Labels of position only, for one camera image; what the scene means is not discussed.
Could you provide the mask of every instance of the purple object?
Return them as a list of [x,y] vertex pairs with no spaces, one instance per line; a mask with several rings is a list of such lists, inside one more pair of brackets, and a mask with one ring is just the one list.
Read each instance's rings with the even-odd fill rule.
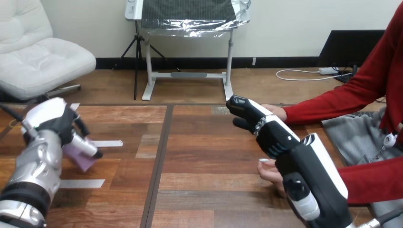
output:
[[82,150],[77,149],[77,147],[71,144],[63,146],[63,153],[67,155],[83,172],[86,172],[97,161],[97,159],[88,157]]

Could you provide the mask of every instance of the human hand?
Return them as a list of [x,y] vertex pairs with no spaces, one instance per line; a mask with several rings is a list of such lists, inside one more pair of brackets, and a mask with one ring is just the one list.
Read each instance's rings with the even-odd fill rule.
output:
[[274,105],[262,104],[264,108],[271,111],[274,115],[278,116],[280,120],[285,121],[287,119],[287,113],[284,108],[280,108]]
[[258,164],[258,173],[260,178],[270,181],[276,187],[280,196],[287,198],[286,191],[283,186],[283,177],[277,170],[273,159],[261,159]]

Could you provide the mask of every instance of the robotic hand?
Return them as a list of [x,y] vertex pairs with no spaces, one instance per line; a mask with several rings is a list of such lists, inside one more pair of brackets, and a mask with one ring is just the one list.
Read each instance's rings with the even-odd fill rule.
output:
[[[355,228],[347,187],[316,133],[300,140],[277,116],[247,98],[233,95],[227,107],[239,117],[234,125],[256,135],[262,151],[276,159],[290,205],[306,227]],[[360,227],[380,225],[374,219]]]
[[99,159],[98,151],[85,137],[88,129],[76,112],[61,98],[47,100],[27,113],[26,118],[1,106],[22,123],[27,147],[16,159],[16,169],[0,194],[1,228],[44,228],[50,204],[59,189],[62,147],[71,144],[87,156]]

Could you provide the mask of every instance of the monitor stand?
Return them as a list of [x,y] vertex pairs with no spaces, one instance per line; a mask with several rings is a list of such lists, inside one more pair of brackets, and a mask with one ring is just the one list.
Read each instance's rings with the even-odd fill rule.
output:
[[346,76],[341,76],[341,77],[336,77],[335,79],[337,81],[343,82],[343,83],[347,83],[352,77],[354,77],[358,72],[358,66],[354,65],[353,66],[353,73],[350,75],[346,75]]

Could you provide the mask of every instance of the chair cushion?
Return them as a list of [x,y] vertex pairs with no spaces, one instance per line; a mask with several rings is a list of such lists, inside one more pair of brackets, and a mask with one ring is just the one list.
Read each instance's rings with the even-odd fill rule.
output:
[[79,45],[47,38],[0,54],[0,90],[26,100],[90,73],[95,65],[95,57]]
[[39,0],[0,0],[0,54],[53,36]]

